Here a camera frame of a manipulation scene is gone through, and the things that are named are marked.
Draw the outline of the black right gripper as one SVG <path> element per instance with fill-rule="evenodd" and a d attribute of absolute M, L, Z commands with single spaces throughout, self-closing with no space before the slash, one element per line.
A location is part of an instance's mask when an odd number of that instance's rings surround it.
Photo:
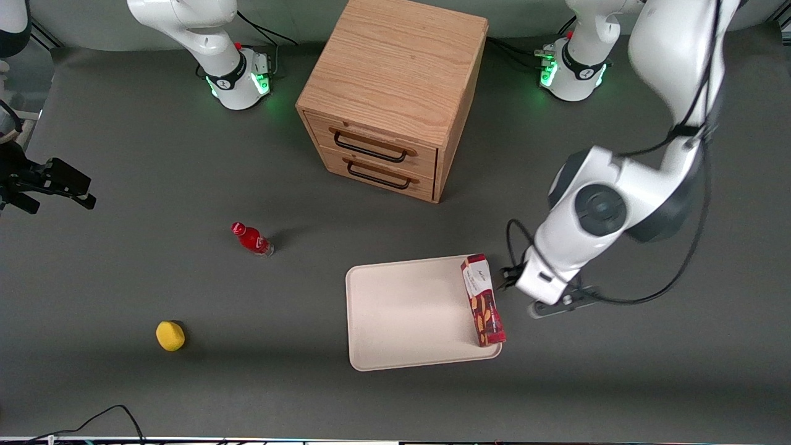
<path fill-rule="evenodd" d="M 96 197 L 89 194 L 91 179 L 59 158 L 51 158 L 44 165 L 28 160 L 22 147 L 15 142 L 1 145 L 1 209 L 16 206 L 28 214 L 36 214 L 40 207 L 37 200 L 25 192 L 42 191 L 45 180 L 59 190 L 74 195 L 73 201 L 87 210 L 93 210 Z"/>

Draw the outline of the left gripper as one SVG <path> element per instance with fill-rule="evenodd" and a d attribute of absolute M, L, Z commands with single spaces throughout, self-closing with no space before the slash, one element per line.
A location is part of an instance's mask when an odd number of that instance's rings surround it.
<path fill-rule="evenodd" d="M 539 258 L 539 253 L 531 246 L 523 254 L 523 266 L 501 268 L 505 281 L 497 290 L 506 290 L 516 285 L 517 290 L 548 306 L 559 303 L 566 289 L 581 271 L 581 268 L 552 271 L 546 262 Z"/>

